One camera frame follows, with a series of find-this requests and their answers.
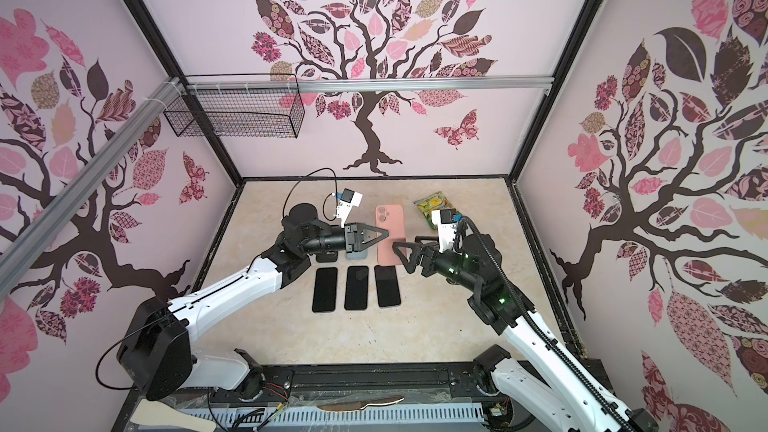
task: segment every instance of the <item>brown knife-shaped object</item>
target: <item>brown knife-shaped object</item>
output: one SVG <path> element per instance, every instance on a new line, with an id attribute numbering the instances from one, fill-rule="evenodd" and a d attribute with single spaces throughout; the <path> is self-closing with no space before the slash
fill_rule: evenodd
<path id="1" fill-rule="evenodd" d="M 366 407 L 386 407 L 403 402 L 406 398 L 401 395 L 385 397 L 382 399 L 357 400 L 355 402 L 341 402 L 340 404 L 319 405 L 317 408 L 326 412 L 356 412 Z"/>

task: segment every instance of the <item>phone case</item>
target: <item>phone case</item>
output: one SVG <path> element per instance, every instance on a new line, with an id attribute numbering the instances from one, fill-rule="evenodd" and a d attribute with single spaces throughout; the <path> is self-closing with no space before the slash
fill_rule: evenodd
<path id="1" fill-rule="evenodd" d="M 392 204 L 376 206 L 376 226 L 389 231 L 389 237 L 379 242 L 376 259 L 379 265 L 400 265 L 400 259 L 392 250 L 393 242 L 406 241 L 406 216 L 402 206 Z"/>

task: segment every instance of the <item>wire basket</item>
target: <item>wire basket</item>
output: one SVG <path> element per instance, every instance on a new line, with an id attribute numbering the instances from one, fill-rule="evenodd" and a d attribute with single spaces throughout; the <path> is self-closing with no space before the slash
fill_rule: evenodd
<path id="1" fill-rule="evenodd" d="M 297 138 L 304 119 L 304 104 L 296 75 L 248 75 L 269 75 L 280 83 L 268 87 L 264 87 L 264 82 L 262 86 L 249 82 L 188 86 L 187 93 L 174 100 L 165 111 L 165 118 L 176 135 L 202 136 L 200 123 L 205 128 L 208 125 L 195 117 L 203 113 L 217 136 Z"/>

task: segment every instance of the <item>butterfly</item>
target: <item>butterfly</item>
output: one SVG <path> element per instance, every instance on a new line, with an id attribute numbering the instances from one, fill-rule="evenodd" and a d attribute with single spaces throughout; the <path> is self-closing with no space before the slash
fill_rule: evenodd
<path id="1" fill-rule="evenodd" d="M 187 185 L 181 189 L 181 195 L 179 196 L 179 204 L 183 204 L 192 200 L 200 200 L 205 197 L 205 188 L 200 184 L 205 181 L 206 172 L 202 166 L 196 166 L 194 160 L 184 152 L 184 168 L 187 169 L 187 175 L 190 180 Z"/>
<path id="2" fill-rule="evenodd" d="M 458 150 L 458 146 L 464 142 L 464 139 L 477 139 L 478 128 L 475 126 L 475 122 L 478 120 L 478 116 L 476 112 L 477 109 L 470 111 L 464 117 L 458 129 L 454 127 L 439 127 L 435 129 L 435 133 L 440 137 L 448 139 L 448 144 Z"/>

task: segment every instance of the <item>pink wall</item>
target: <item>pink wall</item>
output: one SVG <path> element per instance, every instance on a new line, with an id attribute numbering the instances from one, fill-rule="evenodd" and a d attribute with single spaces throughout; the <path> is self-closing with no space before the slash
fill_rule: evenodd
<path id="1" fill-rule="evenodd" d="M 662 430 L 766 428 L 767 10 L 608 0 L 521 180 L 590 356 Z"/>
<path id="2" fill-rule="evenodd" d="M 190 8 L 146 0 L 185 72 L 295 72 L 303 80 L 548 75 L 584 2 L 381 0 L 378 14 L 367 4 L 352 11 L 366 0 L 184 1 Z M 322 166 L 345 176 L 508 173 L 541 90 L 451 93 L 389 94 L 397 112 L 379 109 L 383 94 L 362 94 L 357 107 L 352 92 L 303 94 L 299 139 L 224 144 L 245 176 L 300 176 Z M 473 110 L 476 135 L 461 128 Z"/>
<path id="3" fill-rule="evenodd" d="M 121 0 L 0 0 L 0 248 L 163 80 Z M 111 426 L 125 392 L 96 361 L 140 302 L 187 290 L 233 190 L 204 139 L 162 117 L 142 136 L 0 304 L 4 428 Z M 113 355 L 101 375 L 130 383 Z"/>

